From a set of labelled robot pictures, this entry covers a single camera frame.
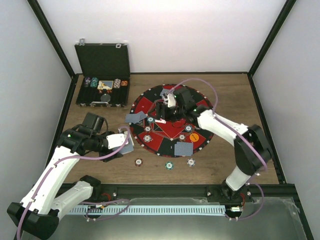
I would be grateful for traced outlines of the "blue backed card deck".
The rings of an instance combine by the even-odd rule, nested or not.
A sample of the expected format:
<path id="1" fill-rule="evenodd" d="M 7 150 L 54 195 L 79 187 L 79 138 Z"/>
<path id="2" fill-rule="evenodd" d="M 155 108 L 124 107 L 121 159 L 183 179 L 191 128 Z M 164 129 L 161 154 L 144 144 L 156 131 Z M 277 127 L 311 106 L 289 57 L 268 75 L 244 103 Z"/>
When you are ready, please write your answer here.
<path id="1" fill-rule="evenodd" d="M 134 150 L 134 144 L 133 143 L 128 143 L 126 144 L 120 151 L 122 155 L 128 154 Z"/>

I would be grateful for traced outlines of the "white purple chip stack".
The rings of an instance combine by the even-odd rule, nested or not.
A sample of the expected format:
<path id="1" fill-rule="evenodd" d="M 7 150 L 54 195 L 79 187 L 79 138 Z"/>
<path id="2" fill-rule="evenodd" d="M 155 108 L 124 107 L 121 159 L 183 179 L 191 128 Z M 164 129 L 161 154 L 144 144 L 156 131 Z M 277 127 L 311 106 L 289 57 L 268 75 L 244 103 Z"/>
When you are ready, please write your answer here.
<path id="1" fill-rule="evenodd" d="M 189 158 L 186 163 L 189 167 L 193 167 L 196 164 L 196 161 L 193 158 Z"/>

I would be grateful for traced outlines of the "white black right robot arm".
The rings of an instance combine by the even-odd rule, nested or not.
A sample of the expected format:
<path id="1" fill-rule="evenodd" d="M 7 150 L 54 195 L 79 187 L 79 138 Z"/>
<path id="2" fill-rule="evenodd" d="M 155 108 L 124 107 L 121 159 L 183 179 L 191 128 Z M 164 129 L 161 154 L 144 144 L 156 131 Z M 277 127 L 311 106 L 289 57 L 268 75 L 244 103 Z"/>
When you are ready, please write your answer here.
<path id="1" fill-rule="evenodd" d="M 213 107 L 197 105 L 185 86 L 164 90 L 160 96 L 162 101 L 155 107 L 156 118 L 165 121 L 185 119 L 187 123 L 209 131 L 233 146 L 236 166 L 221 184 L 225 200 L 236 200 L 250 178 L 267 169 L 273 151 L 260 126 L 236 123 L 215 113 Z"/>

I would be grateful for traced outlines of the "dealt cards seat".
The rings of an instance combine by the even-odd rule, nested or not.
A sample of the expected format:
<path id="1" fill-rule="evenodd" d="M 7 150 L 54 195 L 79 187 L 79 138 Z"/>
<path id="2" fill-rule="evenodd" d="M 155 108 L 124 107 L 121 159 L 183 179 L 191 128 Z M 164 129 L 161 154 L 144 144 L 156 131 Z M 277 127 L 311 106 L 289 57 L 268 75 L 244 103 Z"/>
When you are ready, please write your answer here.
<path id="1" fill-rule="evenodd" d="M 130 113 L 125 116 L 124 122 L 131 123 L 131 124 L 137 124 L 140 121 L 146 119 L 147 116 L 148 115 L 146 113 L 144 113 L 143 111 L 140 111 L 138 113 Z"/>
<path id="2" fill-rule="evenodd" d="M 161 97 L 167 97 L 172 94 L 173 92 L 170 89 L 165 89 L 165 88 L 163 88 L 162 91 L 160 92 Z"/>
<path id="3" fill-rule="evenodd" d="M 174 155 L 178 157 L 192 156 L 194 145 L 192 142 L 177 142 L 174 145 Z"/>

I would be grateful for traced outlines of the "dealt cards top seat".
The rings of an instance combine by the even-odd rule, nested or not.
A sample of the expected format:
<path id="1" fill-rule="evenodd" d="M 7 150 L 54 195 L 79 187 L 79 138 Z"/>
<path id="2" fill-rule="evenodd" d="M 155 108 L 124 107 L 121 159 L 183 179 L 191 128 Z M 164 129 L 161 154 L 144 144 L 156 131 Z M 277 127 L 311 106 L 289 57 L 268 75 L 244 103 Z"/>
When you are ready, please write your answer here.
<path id="1" fill-rule="evenodd" d="M 167 97 L 172 94 L 173 92 L 170 89 L 165 89 L 165 88 L 163 88 L 162 91 L 160 92 L 161 97 Z"/>

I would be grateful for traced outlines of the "teal chips seat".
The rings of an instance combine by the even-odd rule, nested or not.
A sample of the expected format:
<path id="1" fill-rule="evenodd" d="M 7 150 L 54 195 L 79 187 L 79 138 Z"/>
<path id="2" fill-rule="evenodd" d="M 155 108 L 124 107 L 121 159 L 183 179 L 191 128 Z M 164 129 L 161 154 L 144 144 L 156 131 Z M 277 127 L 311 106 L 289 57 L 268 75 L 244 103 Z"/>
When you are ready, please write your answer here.
<path id="1" fill-rule="evenodd" d="M 186 132 L 190 133 L 190 132 L 192 132 L 193 127 L 191 125 L 186 125 L 184 129 Z"/>
<path id="2" fill-rule="evenodd" d="M 154 123 L 154 122 L 155 122 L 155 119 L 154 119 L 153 117 L 148 117 L 148 118 L 147 118 L 147 121 L 148 121 L 149 123 Z"/>

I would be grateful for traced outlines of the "dealt cards bottom seat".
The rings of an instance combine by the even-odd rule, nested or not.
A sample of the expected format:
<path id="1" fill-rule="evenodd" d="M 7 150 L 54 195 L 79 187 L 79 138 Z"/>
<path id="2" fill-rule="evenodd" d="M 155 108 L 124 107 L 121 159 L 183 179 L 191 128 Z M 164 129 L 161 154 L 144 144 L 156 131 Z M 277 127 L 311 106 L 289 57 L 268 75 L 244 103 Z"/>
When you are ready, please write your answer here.
<path id="1" fill-rule="evenodd" d="M 192 142 L 177 142 L 174 145 L 174 155 L 178 157 L 192 156 L 194 145 Z"/>

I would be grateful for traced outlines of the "red black chip stack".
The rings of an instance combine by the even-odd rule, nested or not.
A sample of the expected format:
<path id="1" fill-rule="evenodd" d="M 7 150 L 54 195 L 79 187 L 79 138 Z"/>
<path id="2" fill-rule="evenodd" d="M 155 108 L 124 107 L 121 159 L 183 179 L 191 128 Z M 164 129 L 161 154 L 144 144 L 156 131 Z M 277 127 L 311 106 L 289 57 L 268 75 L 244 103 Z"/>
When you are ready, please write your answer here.
<path id="1" fill-rule="evenodd" d="M 140 158 L 137 158 L 134 162 L 136 167 L 140 167 L 143 164 L 143 160 Z"/>

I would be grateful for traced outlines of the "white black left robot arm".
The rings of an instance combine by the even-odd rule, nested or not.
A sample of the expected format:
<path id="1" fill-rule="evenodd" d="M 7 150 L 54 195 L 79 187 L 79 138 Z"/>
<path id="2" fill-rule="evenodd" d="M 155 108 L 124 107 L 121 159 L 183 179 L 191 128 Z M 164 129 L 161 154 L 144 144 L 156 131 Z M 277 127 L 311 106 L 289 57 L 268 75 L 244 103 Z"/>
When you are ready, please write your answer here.
<path id="1" fill-rule="evenodd" d="M 92 176 L 85 175 L 63 194 L 57 193 L 79 160 L 108 162 L 122 157 L 120 151 L 130 142 L 130 128 L 121 126 L 118 132 L 101 132 L 107 124 L 104 117 L 88 112 L 81 124 L 61 133 L 51 160 L 32 189 L 7 208 L 17 227 L 17 240 L 23 232 L 47 240 L 75 206 L 100 204 L 101 181 Z"/>

